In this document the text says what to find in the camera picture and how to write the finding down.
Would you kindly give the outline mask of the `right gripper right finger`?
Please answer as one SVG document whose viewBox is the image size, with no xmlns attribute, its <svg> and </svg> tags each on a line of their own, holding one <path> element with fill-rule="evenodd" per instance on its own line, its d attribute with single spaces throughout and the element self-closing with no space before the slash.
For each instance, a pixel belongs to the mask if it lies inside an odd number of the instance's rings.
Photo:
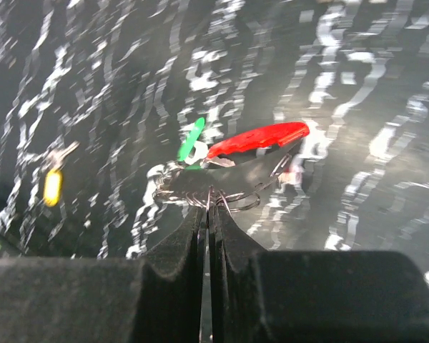
<svg viewBox="0 0 429 343">
<path fill-rule="evenodd" d="M 209 213 L 215 342 L 429 342 L 429 289 L 406 255 L 268 251 Z"/>
</svg>

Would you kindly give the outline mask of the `metal wire keyring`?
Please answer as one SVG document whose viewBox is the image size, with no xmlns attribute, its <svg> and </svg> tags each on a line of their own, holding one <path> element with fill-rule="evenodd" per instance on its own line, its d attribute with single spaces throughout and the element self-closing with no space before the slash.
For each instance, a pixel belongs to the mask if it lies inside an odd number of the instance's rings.
<svg viewBox="0 0 429 343">
<path fill-rule="evenodd" d="M 194 207 L 209 209 L 216 203 L 229 204 L 255 196 L 256 200 L 243 207 L 230 207 L 238 212 L 258 206 L 259 192 L 277 181 L 291 153 L 264 155 L 255 160 L 221 169 L 178 168 L 156 181 L 153 197 L 157 202 L 186 202 Z"/>
</svg>

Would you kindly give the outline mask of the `red keyring opener tool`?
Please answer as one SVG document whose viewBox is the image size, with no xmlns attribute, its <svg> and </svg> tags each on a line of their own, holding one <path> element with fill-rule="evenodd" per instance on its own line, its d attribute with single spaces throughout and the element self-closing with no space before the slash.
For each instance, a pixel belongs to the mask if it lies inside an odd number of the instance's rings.
<svg viewBox="0 0 429 343">
<path fill-rule="evenodd" d="M 211 146 L 199 165 L 203 168 L 207 168 L 209 164 L 232 167 L 235 162 L 227 157 L 221 157 L 221 155 L 243 153 L 253 149 L 267 148 L 275 144 L 282 147 L 303 139 L 309 133 L 309 126 L 299 121 L 262 126 Z"/>
</svg>

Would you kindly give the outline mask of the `green tagged key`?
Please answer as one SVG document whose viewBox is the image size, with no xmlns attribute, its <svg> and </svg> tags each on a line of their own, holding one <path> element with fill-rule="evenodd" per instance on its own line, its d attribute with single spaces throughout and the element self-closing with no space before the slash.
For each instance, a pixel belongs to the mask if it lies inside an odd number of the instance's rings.
<svg viewBox="0 0 429 343">
<path fill-rule="evenodd" d="M 205 119 L 198 118 L 192 129 L 186 136 L 177 153 L 177 161 L 184 162 L 187 166 L 192 166 L 204 157 L 203 148 L 200 147 L 201 142 L 198 141 L 200 134 L 205 126 Z"/>
</svg>

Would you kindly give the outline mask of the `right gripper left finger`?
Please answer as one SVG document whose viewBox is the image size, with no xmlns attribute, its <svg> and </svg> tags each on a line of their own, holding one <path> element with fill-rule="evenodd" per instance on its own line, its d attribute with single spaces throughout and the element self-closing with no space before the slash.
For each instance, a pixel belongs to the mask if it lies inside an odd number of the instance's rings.
<svg viewBox="0 0 429 343">
<path fill-rule="evenodd" d="M 137 259 L 31 257 L 0 234 L 0 342 L 197 342 L 201 218 Z"/>
</svg>

